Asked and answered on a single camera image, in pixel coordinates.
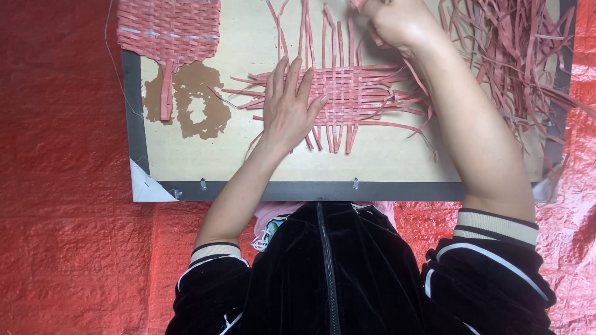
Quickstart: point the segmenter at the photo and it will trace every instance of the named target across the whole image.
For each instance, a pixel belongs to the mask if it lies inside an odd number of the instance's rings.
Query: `woman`
[[[555,296],[538,274],[518,142],[422,0],[367,0],[359,11],[376,44],[397,48],[429,91],[467,190],[453,238],[420,272],[378,206],[269,207],[249,267],[238,236],[328,100],[308,106],[313,71],[296,92],[301,59],[285,81],[282,59],[267,81],[263,137],[204,218],[166,333],[552,334],[545,309]]]

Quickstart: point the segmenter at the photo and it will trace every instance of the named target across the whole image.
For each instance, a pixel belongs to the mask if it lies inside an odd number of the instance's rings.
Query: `hand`
[[[316,116],[329,100],[322,95],[308,106],[314,71],[312,68],[306,71],[296,93],[302,58],[296,57],[284,80],[287,63],[288,60],[282,58],[267,78],[263,109],[265,131],[259,141],[259,144],[265,144],[269,149],[279,149],[284,156],[308,135]]]
[[[446,37],[423,0],[363,0],[358,11],[370,18],[368,32],[374,42],[381,48],[395,47],[404,57]]]

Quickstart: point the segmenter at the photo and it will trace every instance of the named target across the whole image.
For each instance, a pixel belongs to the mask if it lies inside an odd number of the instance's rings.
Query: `plywood board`
[[[276,11],[282,0],[272,0]],[[347,35],[349,0],[328,3],[334,19],[342,21]],[[427,1],[436,11],[438,0]],[[323,0],[310,1],[315,56],[321,58]],[[558,17],[558,6],[551,12]],[[302,5],[290,0],[281,18],[290,55],[297,54]],[[366,20],[355,20],[355,41],[362,41],[364,64],[388,64],[395,57],[379,50],[365,34]],[[246,78],[248,73],[271,71],[278,60],[277,28],[265,1],[222,1],[221,41],[213,58],[180,67],[173,77],[172,120],[159,121],[159,93],[162,76],[158,65],[141,58],[145,135],[151,177],[158,181],[227,181],[244,160],[249,144],[263,129],[253,115],[260,110],[237,110],[218,99],[208,88],[242,89],[245,84],[230,77]],[[240,105],[250,98],[227,98]],[[403,112],[383,114],[382,121],[418,127],[424,118]],[[339,153],[331,154],[325,142],[322,151],[310,150],[302,142],[275,171],[272,181],[360,181],[454,182],[459,177],[442,144],[436,118],[424,128],[430,143],[438,150],[438,163],[422,137],[405,129],[361,126],[352,153],[345,154],[343,138]],[[529,154],[526,165],[532,181],[542,178],[543,154],[534,134],[524,139]]]

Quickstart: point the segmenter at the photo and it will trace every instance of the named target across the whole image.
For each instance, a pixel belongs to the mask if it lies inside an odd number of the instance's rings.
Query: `striped cuff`
[[[469,208],[460,209],[453,231],[454,237],[498,240],[532,250],[536,247],[537,235],[537,224]]]
[[[234,243],[215,242],[207,243],[193,250],[193,255],[190,257],[190,265],[208,260],[211,258],[218,258],[221,256],[233,255],[240,256],[240,248]]]

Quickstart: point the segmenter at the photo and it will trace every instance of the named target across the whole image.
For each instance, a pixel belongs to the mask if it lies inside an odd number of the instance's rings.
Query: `black velvet jacket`
[[[552,334],[545,308],[555,297],[535,251],[454,238],[427,259],[421,275],[372,206],[309,203],[252,268],[219,254],[191,264],[166,334]]]

